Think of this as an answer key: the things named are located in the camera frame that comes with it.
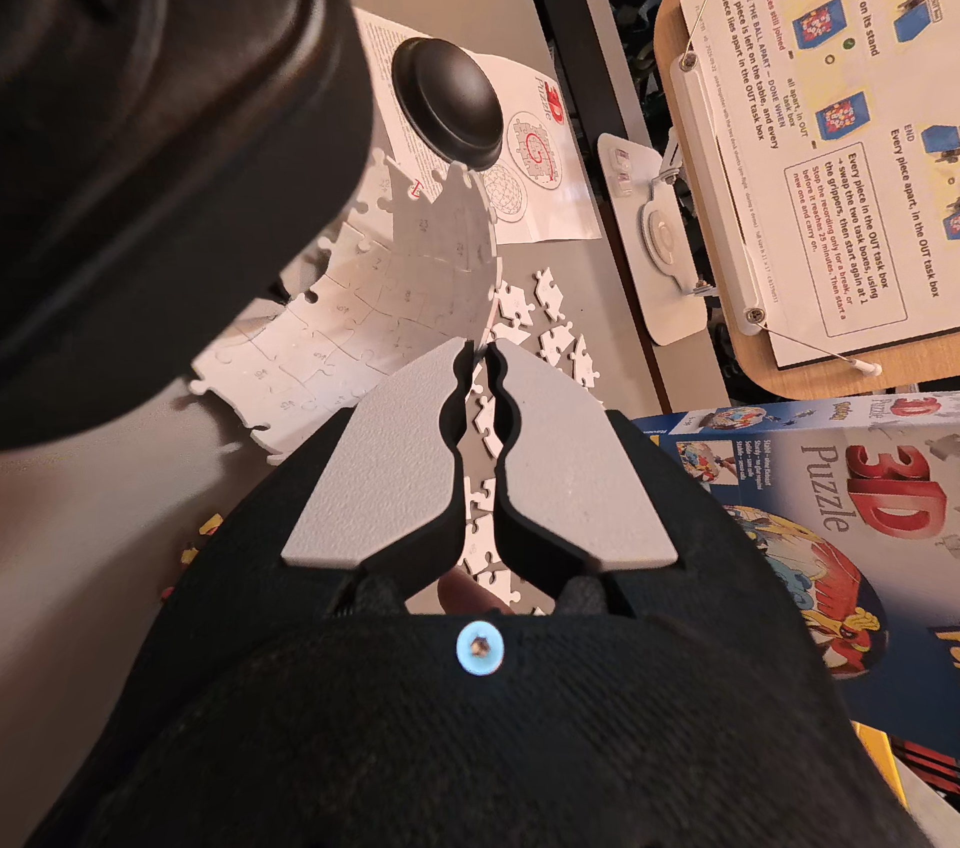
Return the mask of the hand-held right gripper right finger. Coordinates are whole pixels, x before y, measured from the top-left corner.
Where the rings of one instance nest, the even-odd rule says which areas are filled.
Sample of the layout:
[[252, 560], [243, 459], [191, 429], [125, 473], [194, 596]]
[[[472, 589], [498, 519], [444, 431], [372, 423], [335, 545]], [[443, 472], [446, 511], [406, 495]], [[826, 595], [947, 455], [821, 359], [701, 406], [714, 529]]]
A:
[[502, 561], [557, 598], [572, 578], [671, 566], [678, 552], [589, 391], [510, 341], [486, 348], [495, 401], [494, 537]]

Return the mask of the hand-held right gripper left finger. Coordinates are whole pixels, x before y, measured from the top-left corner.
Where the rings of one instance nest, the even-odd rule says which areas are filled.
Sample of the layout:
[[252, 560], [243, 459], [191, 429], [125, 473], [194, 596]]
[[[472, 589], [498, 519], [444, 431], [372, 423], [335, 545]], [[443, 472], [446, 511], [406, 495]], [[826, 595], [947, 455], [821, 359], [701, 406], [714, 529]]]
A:
[[287, 565], [390, 578], [404, 598], [455, 566], [473, 371], [474, 341], [452, 338], [361, 399], [282, 549]]

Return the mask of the pile of white puzzle pieces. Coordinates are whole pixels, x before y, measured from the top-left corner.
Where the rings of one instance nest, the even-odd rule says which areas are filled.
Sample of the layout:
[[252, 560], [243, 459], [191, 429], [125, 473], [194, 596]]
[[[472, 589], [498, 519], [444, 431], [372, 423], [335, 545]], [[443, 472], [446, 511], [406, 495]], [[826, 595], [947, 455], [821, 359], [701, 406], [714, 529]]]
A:
[[[586, 366], [588, 386], [599, 374], [587, 356], [586, 343], [572, 320], [563, 311], [573, 313], [572, 302], [565, 301], [548, 268], [536, 271], [529, 285], [521, 288], [503, 282], [500, 296], [494, 298], [493, 317], [487, 340], [509, 340], [534, 354], [539, 361], [555, 367], [577, 381], [578, 369]], [[519, 318], [509, 314], [518, 301], [507, 299], [508, 290], [520, 293], [526, 312]], [[493, 434], [495, 403], [489, 391], [487, 370], [482, 361], [472, 369], [471, 383], [464, 400], [466, 432], [460, 441], [464, 474], [465, 536], [459, 561], [460, 571], [468, 574], [484, 591], [495, 595], [519, 615], [542, 616], [553, 611], [554, 602], [532, 583], [509, 569], [498, 552], [494, 533], [494, 491], [498, 439]]]

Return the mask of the large assembled white puzzle section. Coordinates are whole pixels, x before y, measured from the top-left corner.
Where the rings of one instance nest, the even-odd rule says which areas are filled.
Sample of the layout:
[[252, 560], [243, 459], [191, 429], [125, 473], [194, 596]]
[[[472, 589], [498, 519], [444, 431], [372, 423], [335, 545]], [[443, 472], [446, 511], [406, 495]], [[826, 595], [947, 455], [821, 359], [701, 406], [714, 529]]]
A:
[[482, 179], [456, 163], [433, 199], [380, 149], [327, 264], [284, 305], [258, 300], [192, 362], [188, 388], [229, 405], [277, 465], [391, 374], [461, 338], [481, 345], [501, 280]]

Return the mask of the colourful puzzle piece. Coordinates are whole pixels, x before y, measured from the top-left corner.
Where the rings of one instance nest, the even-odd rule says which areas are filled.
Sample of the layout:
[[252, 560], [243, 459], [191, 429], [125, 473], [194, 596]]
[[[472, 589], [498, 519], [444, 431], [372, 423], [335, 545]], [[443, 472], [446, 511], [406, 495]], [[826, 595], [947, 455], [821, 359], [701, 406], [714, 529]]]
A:
[[210, 542], [210, 539], [222, 527], [223, 523], [223, 516], [220, 514], [214, 514], [198, 528], [196, 536], [178, 555], [176, 560], [175, 576], [173, 581], [160, 593], [160, 604], [165, 604], [168, 602], [183, 573], [194, 562], [200, 551], [207, 545], [208, 542]]

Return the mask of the blue puzzle box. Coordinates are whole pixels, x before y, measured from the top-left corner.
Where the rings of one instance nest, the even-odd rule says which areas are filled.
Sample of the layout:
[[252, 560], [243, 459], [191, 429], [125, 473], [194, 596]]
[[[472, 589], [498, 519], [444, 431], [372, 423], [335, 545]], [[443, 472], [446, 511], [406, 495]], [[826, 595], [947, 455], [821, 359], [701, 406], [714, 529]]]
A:
[[958, 801], [959, 394], [694, 410], [634, 424], [726, 508], [854, 721]]

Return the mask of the black round puzzle stand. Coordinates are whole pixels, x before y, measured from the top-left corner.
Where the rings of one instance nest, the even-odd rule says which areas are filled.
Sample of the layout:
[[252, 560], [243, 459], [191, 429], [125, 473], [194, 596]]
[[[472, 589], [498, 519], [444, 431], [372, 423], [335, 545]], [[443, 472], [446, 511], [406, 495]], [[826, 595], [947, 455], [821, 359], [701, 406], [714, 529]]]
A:
[[499, 159], [505, 120], [496, 90], [465, 50], [441, 38], [405, 38], [390, 64], [403, 116], [439, 158], [470, 170]]

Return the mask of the white flat holder base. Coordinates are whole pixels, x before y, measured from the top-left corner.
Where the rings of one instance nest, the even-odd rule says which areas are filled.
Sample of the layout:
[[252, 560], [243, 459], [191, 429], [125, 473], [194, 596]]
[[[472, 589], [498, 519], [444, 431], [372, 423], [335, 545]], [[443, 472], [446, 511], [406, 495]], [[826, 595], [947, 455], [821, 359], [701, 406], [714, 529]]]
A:
[[675, 191], [683, 166], [675, 133], [664, 156], [609, 133], [596, 146], [649, 336], [666, 347], [701, 332], [714, 288], [697, 272]]

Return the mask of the white instruction leaflet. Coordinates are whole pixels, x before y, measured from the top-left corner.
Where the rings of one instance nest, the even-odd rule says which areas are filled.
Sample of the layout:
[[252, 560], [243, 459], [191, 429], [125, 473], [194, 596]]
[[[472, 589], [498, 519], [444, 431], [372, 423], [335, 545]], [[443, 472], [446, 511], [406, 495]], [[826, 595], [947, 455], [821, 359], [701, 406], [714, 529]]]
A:
[[[440, 191], [433, 172], [447, 165], [417, 137], [402, 115], [391, 79], [396, 48], [422, 33], [390, 19], [353, 10], [366, 53], [389, 154], [433, 201]], [[508, 58], [466, 51], [495, 89], [505, 133], [498, 161], [482, 172], [496, 213], [499, 244], [587, 241], [601, 236], [594, 200], [559, 84], [549, 75]]]

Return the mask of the white clip bar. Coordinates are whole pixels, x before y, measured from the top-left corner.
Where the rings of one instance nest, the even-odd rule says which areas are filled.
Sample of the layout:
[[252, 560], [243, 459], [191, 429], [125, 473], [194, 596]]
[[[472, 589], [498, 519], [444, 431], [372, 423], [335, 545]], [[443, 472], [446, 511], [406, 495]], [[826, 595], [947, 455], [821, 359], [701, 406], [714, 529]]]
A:
[[706, 252], [726, 318], [745, 337], [766, 327], [765, 303], [739, 223], [718, 144], [703, 67], [696, 54], [678, 55], [669, 69], [673, 121], [688, 186], [701, 219]]

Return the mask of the printed instruction sheet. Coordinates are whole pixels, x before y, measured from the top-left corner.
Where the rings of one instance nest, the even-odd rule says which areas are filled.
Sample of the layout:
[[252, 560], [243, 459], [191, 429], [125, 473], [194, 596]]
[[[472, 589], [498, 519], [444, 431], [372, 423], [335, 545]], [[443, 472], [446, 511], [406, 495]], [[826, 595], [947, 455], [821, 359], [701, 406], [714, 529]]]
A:
[[958, 333], [958, 0], [681, 0], [778, 370]]

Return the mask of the wooden instruction board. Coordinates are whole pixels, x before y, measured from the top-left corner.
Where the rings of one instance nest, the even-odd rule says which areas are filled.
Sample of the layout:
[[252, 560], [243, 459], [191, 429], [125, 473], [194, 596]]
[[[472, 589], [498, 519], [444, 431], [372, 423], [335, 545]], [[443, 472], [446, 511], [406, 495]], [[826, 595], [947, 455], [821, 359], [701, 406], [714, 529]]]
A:
[[[672, 120], [674, 92], [669, 82], [669, 70], [677, 56], [690, 50], [687, 48], [689, 28], [683, 17], [681, 1], [663, 0], [654, 26], [654, 54]], [[715, 290], [719, 296], [716, 282]], [[755, 336], [741, 334], [733, 321], [727, 318], [722, 302], [721, 307], [740, 367], [757, 385], [790, 399], [864, 394], [882, 387], [930, 382], [959, 374], [957, 331], [903, 341], [885, 349], [866, 350], [861, 360], [880, 364], [883, 370], [880, 376], [859, 374], [853, 367], [843, 367], [838, 360], [780, 369], [776, 364], [770, 335], [764, 329]]]

